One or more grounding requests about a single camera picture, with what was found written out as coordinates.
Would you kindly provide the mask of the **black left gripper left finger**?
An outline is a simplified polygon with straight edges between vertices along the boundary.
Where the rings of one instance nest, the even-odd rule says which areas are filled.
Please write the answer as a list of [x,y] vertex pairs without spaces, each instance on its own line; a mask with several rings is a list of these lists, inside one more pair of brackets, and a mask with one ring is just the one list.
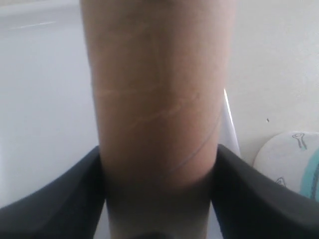
[[35,193],[0,210],[2,239],[92,239],[105,202],[99,148]]

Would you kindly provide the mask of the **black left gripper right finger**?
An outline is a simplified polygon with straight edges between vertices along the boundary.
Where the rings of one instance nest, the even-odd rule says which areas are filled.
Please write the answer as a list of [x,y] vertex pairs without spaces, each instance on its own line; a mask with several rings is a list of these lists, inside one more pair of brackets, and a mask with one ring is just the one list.
[[225,239],[317,239],[319,204],[267,178],[219,145],[210,198]]

